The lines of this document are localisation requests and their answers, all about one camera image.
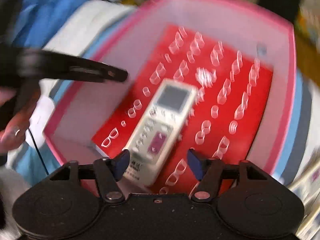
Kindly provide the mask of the blue sleeve forearm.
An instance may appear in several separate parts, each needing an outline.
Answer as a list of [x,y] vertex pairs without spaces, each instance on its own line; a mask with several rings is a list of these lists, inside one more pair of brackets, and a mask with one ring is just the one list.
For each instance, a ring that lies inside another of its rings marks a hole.
[[10,43],[42,48],[71,15],[90,0],[23,0]]

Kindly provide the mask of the person's left hand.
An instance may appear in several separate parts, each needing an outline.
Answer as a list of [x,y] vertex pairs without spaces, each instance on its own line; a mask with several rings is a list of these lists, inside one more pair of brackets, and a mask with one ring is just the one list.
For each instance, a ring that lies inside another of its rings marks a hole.
[[25,141],[25,132],[30,125],[29,119],[36,108],[40,96],[41,89],[37,85],[22,109],[11,118],[6,128],[1,131],[1,155],[19,148]]

